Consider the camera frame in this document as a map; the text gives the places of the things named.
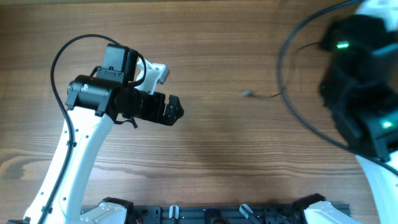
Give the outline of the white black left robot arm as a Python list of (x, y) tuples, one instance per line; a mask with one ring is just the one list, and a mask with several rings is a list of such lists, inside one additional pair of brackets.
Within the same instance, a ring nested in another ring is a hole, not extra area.
[(109, 44), (102, 65), (69, 84), (63, 132), (23, 223), (137, 223), (132, 202), (108, 197), (82, 212), (83, 196), (99, 149), (114, 125), (139, 118), (171, 126), (183, 116), (177, 96), (155, 90), (168, 75), (166, 65)]

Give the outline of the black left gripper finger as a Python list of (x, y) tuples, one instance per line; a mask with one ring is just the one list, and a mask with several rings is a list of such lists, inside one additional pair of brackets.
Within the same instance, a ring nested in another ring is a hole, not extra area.
[(175, 95), (169, 96), (169, 103), (166, 109), (167, 115), (184, 115), (184, 109), (180, 103), (179, 97)]
[(180, 119), (183, 116), (182, 113), (175, 113), (175, 114), (165, 114), (162, 115), (160, 118), (160, 124), (166, 125), (166, 126), (173, 126), (175, 122)]

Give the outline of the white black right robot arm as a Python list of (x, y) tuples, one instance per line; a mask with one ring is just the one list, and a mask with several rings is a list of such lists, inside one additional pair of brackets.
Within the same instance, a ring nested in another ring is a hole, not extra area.
[(320, 83), (331, 111), (361, 166), (381, 223), (397, 222), (397, 2), (360, 1), (352, 16), (327, 28), (320, 46), (331, 62)]

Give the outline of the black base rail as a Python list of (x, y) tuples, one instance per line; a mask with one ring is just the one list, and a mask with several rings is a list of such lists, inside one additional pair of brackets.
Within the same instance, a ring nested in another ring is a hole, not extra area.
[(90, 218), (93, 209), (81, 211), (82, 223), (307, 223), (304, 212), (292, 204), (270, 204), (254, 206), (242, 204), (240, 206), (222, 207), (179, 207), (172, 205), (160, 207), (158, 205), (128, 206), (127, 214), (120, 218), (108, 218), (101, 215)]

